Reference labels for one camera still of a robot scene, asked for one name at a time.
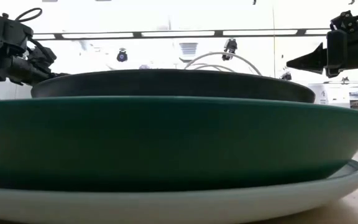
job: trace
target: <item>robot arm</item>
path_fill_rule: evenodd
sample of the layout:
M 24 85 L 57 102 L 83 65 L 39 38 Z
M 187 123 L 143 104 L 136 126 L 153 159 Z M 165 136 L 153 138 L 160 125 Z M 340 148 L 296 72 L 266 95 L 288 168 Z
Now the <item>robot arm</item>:
M 342 12 L 331 21 L 330 28 L 326 49 L 321 43 L 314 52 L 287 62 L 287 66 L 320 74 L 325 68 L 329 78 L 358 68 L 358 16 Z
M 29 12 L 39 10 L 39 13 L 27 19 L 21 19 Z M 11 82 L 23 85 L 35 85 L 44 80 L 60 76 L 52 73 L 49 66 L 56 59 L 55 54 L 47 47 L 43 47 L 32 38 L 33 30 L 22 22 L 39 17 L 40 8 L 24 12 L 14 21 L 8 19 L 7 14 L 0 16 L 0 82 L 10 79 Z M 27 41 L 35 45 L 31 50 Z

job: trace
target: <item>overhead camera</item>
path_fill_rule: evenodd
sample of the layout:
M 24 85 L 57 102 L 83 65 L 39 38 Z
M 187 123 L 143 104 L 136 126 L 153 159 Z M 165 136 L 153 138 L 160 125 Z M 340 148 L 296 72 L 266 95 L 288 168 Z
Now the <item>overhead camera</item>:
M 225 52 L 229 52 L 232 54 L 235 54 L 237 50 L 237 42 L 234 38 L 230 38 L 226 41 L 226 44 L 224 45 L 224 50 Z M 225 60 L 230 60 L 232 59 L 233 56 L 230 55 L 222 55 L 222 59 Z
M 120 49 L 117 55 L 117 61 L 126 62 L 128 60 L 128 55 L 125 49 Z

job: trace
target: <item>wooden table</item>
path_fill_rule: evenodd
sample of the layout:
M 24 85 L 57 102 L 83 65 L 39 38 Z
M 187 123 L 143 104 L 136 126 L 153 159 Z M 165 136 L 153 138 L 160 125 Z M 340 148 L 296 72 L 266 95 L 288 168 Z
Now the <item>wooden table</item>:
M 358 190 L 324 207 L 307 212 L 275 218 L 272 220 L 254 222 L 252 224 L 358 224 Z M 0 224 L 13 224 L 0 221 Z

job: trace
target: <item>fluorescent light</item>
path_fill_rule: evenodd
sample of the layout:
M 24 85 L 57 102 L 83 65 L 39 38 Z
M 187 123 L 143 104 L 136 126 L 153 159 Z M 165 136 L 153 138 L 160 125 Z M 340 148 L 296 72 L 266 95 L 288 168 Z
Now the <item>fluorescent light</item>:
M 113 33 L 113 34 L 63 34 L 64 38 L 120 38 L 133 37 L 132 33 Z
M 297 30 L 229 30 L 223 35 L 293 35 Z
M 173 37 L 173 36 L 210 36 L 214 35 L 215 31 L 181 31 L 181 32 L 143 32 L 144 37 Z
M 54 39 L 55 36 L 53 34 L 34 34 L 32 36 L 32 38 L 39 39 L 39 40 L 41 40 L 41 39 Z
M 306 34 L 327 34 L 330 29 L 306 30 Z

